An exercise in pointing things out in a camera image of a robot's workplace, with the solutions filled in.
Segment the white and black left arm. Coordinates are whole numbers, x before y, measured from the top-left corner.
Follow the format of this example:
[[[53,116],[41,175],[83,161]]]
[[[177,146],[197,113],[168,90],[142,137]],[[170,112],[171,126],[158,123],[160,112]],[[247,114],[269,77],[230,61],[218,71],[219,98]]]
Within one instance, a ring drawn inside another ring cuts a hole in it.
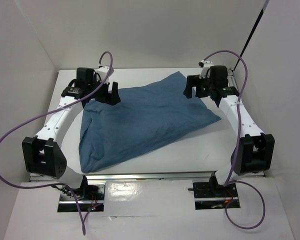
[[[121,101],[118,83],[114,82],[109,89],[109,77],[113,72],[110,66],[100,66],[96,70],[79,67],[75,79],[62,91],[57,111],[35,136],[25,137],[22,141],[26,170],[65,184],[62,192],[78,200],[96,191],[97,187],[89,185],[84,175],[67,165],[61,150],[62,142],[73,121],[90,100],[111,106]]]

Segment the blue fabric pillowcase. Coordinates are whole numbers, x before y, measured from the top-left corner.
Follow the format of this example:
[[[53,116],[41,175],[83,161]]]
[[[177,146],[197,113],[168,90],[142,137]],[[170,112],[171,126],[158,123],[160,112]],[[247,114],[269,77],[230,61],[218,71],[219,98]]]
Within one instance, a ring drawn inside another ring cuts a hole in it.
[[[218,122],[200,99],[184,96],[185,86],[185,76],[175,72],[145,86],[121,88],[114,106],[87,103],[78,146],[81,171],[123,163]]]

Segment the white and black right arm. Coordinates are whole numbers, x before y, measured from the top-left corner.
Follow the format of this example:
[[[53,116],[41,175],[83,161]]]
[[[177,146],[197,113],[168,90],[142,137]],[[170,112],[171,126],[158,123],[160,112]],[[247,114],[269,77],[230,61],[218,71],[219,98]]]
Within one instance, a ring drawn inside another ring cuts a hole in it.
[[[187,76],[183,94],[188,99],[192,96],[211,98],[237,134],[230,164],[213,173],[208,184],[210,194],[220,196],[226,185],[239,180],[241,176],[270,169],[275,138],[272,134],[264,133],[252,119],[240,99],[239,91],[229,84],[226,66],[214,65],[208,60],[199,62],[199,66],[200,74]]]

